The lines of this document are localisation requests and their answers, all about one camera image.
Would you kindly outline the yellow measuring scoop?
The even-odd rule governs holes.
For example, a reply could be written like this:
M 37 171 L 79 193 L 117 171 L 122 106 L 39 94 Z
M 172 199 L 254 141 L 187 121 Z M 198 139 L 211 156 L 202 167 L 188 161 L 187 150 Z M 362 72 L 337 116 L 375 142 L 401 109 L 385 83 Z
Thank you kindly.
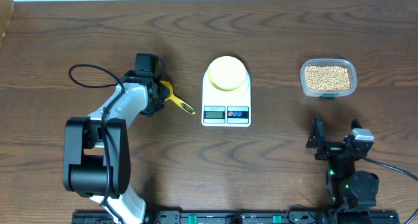
M 185 102 L 184 100 L 182 100 L 174 94 L 174 89 L 170 82 L 164 80 L 161 80 L 160 82 L 169 89 L 169 95 L 165 99 L 165 101 L 172 101 L 188 114 L 195 114 L 195 110 L 190 104 L 188 104 L 187 102 Z

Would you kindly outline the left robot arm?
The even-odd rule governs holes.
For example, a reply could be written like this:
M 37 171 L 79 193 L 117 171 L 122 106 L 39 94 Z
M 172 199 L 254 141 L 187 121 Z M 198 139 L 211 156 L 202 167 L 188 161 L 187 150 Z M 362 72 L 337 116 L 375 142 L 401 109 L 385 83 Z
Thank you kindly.
M 143 223 L 146 217 L 146 203 L 130 185 L 128 128 L 139 114 L 162 108 L 167 88 L 159 79 L 157 71 L 129 71 L 98 109 L 65 125 L 65 189 L 96 202 L 115 223 Z

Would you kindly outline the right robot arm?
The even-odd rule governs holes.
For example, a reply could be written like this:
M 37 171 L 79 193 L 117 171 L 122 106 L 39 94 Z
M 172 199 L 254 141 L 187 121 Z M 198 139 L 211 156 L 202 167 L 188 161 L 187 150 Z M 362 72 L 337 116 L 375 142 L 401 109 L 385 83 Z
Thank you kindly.
M 333 204 L 317 214 L 318 223 L 371 223 L 370 208 L 376 205 L 379 178 L 376 174 L 357 170 L 355 162 L 366 157 L 374 144 L 374 136 L 359 121 L 351 122 L 351 133 L 341 142 L 326 139 L 323 122 L 316 116 L 306 143 L 316 149 L 316 160 L 328 161 L 326 186 Z

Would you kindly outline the white digital kitchen scale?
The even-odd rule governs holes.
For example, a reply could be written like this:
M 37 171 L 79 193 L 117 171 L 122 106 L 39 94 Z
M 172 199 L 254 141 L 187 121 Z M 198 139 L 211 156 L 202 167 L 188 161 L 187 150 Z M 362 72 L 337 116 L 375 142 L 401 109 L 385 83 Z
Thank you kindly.
M 251 78 L 236 90 L 221 91 L 208 81 L 202 84 L 201 123 L 207 127 L 249 127 L 251 125 Z

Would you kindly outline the pale yellow bowl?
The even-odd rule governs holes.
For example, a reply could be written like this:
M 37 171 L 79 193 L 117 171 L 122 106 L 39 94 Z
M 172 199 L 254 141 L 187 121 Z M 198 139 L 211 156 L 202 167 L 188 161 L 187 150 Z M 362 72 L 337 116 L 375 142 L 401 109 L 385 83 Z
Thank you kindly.
M 233 56 L 221 56 L 208 66 L 208 81 L 221 91 L 238 89 L 246 80 L 247 70 L 244 64 Z

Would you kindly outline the clear plastic container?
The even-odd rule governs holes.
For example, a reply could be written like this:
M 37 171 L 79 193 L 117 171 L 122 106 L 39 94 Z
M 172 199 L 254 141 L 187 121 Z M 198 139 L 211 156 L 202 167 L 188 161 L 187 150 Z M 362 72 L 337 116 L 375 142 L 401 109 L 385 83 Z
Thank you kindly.
M 345 59 L 310 59 L 300 69 L 302 90 L 309 97 L 345 97 L 357 88 L 357 73 Z

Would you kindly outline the soybeans pile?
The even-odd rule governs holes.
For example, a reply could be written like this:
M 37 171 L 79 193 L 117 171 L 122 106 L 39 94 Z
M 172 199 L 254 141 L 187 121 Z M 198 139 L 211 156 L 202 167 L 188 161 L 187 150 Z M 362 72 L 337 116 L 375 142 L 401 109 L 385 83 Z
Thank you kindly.
M 339 66 L 308 66 L 304 77 L 313 91 L 348 91 L 351 86 L 348 70 Z

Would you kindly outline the cardboard panel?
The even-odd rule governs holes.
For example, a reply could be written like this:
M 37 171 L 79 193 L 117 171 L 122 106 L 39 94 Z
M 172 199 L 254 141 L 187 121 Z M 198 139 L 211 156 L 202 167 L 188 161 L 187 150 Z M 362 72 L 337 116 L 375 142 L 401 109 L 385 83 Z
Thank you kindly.
M 10 18 L 14 9 L 13 0 L 0 0 L 0 48 L 6 36 L 6 31 L 10 23 Z

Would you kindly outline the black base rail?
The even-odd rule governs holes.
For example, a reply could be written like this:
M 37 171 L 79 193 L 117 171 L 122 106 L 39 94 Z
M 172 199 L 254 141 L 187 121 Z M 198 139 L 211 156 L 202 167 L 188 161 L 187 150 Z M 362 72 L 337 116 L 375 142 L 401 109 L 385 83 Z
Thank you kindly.
M 342 223 L 342 224 L 398 224 L 394 212 L 340 212 L 335 216 L 327 213 L 291 210 L 288 212 L 233 213 L 233 212 L 179 212 L 174 210 L 149 211 L 145 223 L 154 224 L 275 224 L 275 223 Z

